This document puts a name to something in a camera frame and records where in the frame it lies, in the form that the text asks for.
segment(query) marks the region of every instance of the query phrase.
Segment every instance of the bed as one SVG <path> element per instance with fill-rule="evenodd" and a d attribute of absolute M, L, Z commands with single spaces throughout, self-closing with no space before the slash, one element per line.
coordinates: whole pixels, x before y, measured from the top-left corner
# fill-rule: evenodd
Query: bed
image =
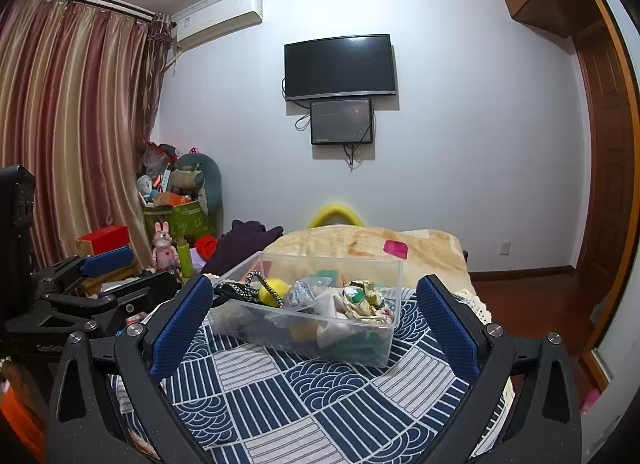
<path fill-rule="evenodd" d="M 392 259 L 406 245 L 402 316 L 388 367 L 319 362 L 214 333 L 206 319 L 178 371 L 161 386 L 217 463 L 411 463 L 446 424 L 468 383 L 453 375 L 417 310 L 415 285 L 436 274 L 482 322 L 456 237 L 345 225 L 295 231 L 272 254 Z M 121 384 L 113 382 L 130 429 L 147 440 Z M 513 402 L 510 381 L 474 452 L 488 450 Z"/>

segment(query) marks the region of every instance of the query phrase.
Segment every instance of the yellow arch-shaped object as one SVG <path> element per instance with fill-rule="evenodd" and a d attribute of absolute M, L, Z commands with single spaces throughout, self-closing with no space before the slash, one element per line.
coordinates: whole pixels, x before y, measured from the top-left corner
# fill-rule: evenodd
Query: yellow arch-shaped object
<path fill-rule="evenodd" d="M 316 213 L 316 216 L 311 219 L 308 227 L 316 228 L 321 226 L 331 215 L 340 215 L 341 217 L 344 217 L 352 226 L 364 226 L 360 217 L 358 217 L 353 210 L 341 204 L 330 204 Z"/>

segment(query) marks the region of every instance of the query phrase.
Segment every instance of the air conditioner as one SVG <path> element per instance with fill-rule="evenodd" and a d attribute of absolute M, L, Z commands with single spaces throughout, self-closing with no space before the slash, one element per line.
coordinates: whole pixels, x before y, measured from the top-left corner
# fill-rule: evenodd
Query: air conditioner
<path fill-rule="evenodd" d="M 221 0 L 178 21 L 178 46 L 188 50 L 262 22 L 262 0 Z"/>

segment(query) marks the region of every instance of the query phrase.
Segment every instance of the green bottle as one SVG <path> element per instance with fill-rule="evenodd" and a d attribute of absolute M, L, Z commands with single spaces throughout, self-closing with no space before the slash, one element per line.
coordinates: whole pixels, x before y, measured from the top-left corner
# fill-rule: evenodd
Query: green bottle
<path fill-rule="evenodd" d="M 191 262 L 189 243 L 184 238 L 178 239 L 178 245 L 175 249 L 178 251 L 182 276 L 188 279 L 193 275 L 193 263 Z"/>

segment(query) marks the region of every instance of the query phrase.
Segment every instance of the blue gripper pad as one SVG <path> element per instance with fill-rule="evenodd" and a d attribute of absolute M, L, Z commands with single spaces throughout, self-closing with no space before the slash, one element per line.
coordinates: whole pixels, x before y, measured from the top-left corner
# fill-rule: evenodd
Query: blue gripper pad
<path fill-rule="evenodd" d="M 89 279 L 94 279 L 105 273 L 110 273 L 121 267 L 133 264 L 133 251 L 123 247 L 100 253 L 84 260 L 80 266 L 80 274 Z"/>
<path fill-rule="evenodd" d="M 201 276 L 156 338 L 153 364 L 149 368 L 149 375 L 156 383 L 174 375 L 212 301 L 211 281 Z"/>
<path fill-rule="evenodd" d="M 416 298 L 453 373 L 473 384 L 480 375 L 476 343 L 427 277 L 418 281 Z"/>

